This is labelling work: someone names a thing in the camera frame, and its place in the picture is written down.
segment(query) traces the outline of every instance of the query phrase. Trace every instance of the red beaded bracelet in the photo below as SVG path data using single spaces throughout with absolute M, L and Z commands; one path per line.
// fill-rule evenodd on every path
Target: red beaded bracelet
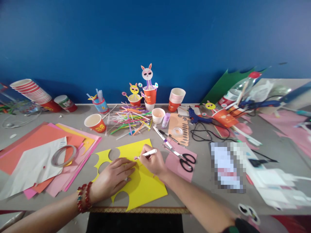
M 91 185 L 92 185 L 93 182 L 89 182 L 88 185 L 84 184 L 82 185 L 82 187 L 79 187 L 77 192 L 79 193 L 78 195 L 78 211 L 79 213 L 84 213 L 86 211 L 88 211 L 92 206 L 91 206 L 91 203 L 90 203 L 90 188 L 91 188 Z M 83 190 L 85 189 L 86 187 L 86 192 L 85 192 L 85 208 L 83 208 L 82 206 L 82 195 L 83 195 Z

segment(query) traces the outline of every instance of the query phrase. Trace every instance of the purple glue stick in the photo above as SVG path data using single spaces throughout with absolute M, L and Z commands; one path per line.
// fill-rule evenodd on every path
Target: purple glue stick
M 162 122 L 162 128 L 166 128 L 168 122 L 169 122 L 169 118 L 171 117 L 170 113 L 166 113 L 164 118 L 163 118 L 163 122 Z

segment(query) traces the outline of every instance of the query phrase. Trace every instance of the red bottle cap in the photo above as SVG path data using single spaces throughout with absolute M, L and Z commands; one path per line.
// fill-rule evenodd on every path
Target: red bottle cap
M 256 78 L 259 78 L 261 75 L 262 75 L 262 73 L 252 72 L 252 73 L 249 74 L 249 77 L 253 78 L 253 79 L 256 79 Z

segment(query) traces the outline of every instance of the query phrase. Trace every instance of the gold trim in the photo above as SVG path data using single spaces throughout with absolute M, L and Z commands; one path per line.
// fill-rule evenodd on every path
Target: gold trim
M 126 212 L 127 207 L 93 206 L 92 213 L 136 213 L 136 214 L 191 214 L 186 207 L 138 207 Z

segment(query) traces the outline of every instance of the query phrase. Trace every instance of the black scissors handle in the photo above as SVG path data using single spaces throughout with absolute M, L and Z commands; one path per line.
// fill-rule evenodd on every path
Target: black scissors handle
M 189 162 L 189 163 L 195 164 L 195 163 L 197 162 L 196 159 L 195 159 L 192 155 L 190 155 L 190 154 L 182 154 L 181 156 L 184 157 L 185 160 L 186 160 L 187 162 Z
M 193 172 L 193 167 L 184 159 L 180 159 L 180 164 L 186 172 Z

